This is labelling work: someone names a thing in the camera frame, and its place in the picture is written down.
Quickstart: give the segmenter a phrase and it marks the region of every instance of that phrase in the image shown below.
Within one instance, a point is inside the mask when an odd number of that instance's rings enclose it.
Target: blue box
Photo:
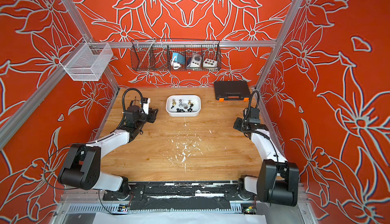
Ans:
[[[174,58],[173,61],[178,63],[178,64],[184,65],[186,63],[185,57],[183,55],[181,55],[180,53],[173,52],[172,58]]]

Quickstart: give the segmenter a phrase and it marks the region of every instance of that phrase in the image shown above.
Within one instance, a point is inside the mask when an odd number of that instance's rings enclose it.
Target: wood grain surface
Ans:
[[[119,92],[101,137],[114,130],[122,118],[124,90]],[[242,174],[259,175],[262,160],[255,145],[233,129],[247,102],[218,102],[213,88],[139,90],[151,99],[151,108],[159,109],[157,119],[146,123],[144,133],[135,140],[102,158],[102,171],[129,181],[237,180]],[[165,104],[170,95],[198,95],[202,103],[199,115],[169,116]],[[127,93],[126,107],[135,96],[139,99],[136,92]]]

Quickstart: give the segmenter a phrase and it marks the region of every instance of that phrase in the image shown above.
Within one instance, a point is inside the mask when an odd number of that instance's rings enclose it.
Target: red wire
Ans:
[[[127,206],[129,206],[129,208],[130,208],[130,203],[131,203],[131,201],[133,200],[133,197],[134,197],[134,194],[133,194],[133,192],[132,192],[132,191],[130,191],[130,193],[131,193],[131,199],[130,199],[130,201],[129,201],[128,205],[127,205]]]

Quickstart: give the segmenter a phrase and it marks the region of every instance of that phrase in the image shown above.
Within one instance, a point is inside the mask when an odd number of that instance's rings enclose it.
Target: black mounting plate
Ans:
[[[243,193],[237,189],[237,185],[225,184],[223,186],[223,191],[225,194],[225,200],[253,200],[255,194],[251,193],[251,196],[244,196]]]
[[[143,184],[130,184],[129,187],[130,187],[130,192],[133,192],[133,194],[134,194],[132,201],[142,200],[142,198],[144,197],[145,185],[143,185]],[[125,199],[117,199],[116,197],[113,196],[112,193],[113,193],[112,191],[105,191],[104,196],[103,196],[103,200],[104,201],[117,201],[117,200],[130,201],[130,199],[131,199],[131,194],[130,194],[130,196],[128,196]]]

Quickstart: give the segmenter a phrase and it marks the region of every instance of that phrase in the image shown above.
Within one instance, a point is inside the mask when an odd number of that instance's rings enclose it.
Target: white plastic tray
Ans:
[[[171,109],[172,105],[172,100],[175,99],[176,105]],[[192,112],[188,112],[187,109],[184,109],[184,107],[179,107],[179,100],[181,99],[182,103],[187,103],[188,100],[190,100],[194,106],[192,107]],[[183,113],[178,113],[176,109],[183,109],[185,112]],[[168,112],[169,116],[197,116],[200,112],[201,109],[200,105],[200,98],[197,95],[171,95],[167,99],[167,104],[165,105],[165,109]]]

